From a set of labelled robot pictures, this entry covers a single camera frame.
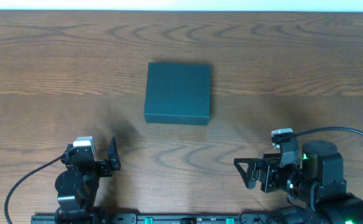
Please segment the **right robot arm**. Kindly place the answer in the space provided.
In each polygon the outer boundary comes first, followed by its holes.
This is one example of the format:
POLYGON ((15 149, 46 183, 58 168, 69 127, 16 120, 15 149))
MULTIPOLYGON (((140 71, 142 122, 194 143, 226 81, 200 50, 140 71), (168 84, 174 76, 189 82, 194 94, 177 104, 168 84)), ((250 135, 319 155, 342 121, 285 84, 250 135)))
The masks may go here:
POLYGON ((287 201, 293 199, 306 207, 291 204, 268 215, 262 223, 363 223, 363 200, 347 192, 344 161, 337 147, 323 140, 299 146, 298 133, 278 129, 271 133, 277 152, 261 158, 236 158, 234 165, 245 186, 265 193, 282 190, 287 201))

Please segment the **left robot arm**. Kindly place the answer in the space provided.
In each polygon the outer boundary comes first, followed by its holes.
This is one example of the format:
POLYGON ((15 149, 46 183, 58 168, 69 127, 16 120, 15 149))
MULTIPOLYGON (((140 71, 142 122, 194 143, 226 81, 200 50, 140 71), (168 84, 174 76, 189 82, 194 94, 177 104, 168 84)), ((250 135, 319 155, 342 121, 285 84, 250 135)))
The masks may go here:
POLYGON ((94 206, 99 180, 110 177, 121 169, 116 148, 116 138, 112 138, 107 149, 107 159, 95 159, 96 147, 93 137, 78 137, 66 146, 61 162, 67 170, 55 181, 58 192, 58 210, 55 223, 107 223, 108 217, 94 206))

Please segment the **dark green lidded box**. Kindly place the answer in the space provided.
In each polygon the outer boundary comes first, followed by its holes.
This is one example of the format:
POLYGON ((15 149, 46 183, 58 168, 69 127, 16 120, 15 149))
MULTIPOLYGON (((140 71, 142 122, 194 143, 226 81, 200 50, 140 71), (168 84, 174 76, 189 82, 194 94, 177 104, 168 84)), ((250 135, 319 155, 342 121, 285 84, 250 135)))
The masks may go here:
POLYGON ((144 118, 148 123, 206 126, 210 121, 211 66, 150 62, 144 118))

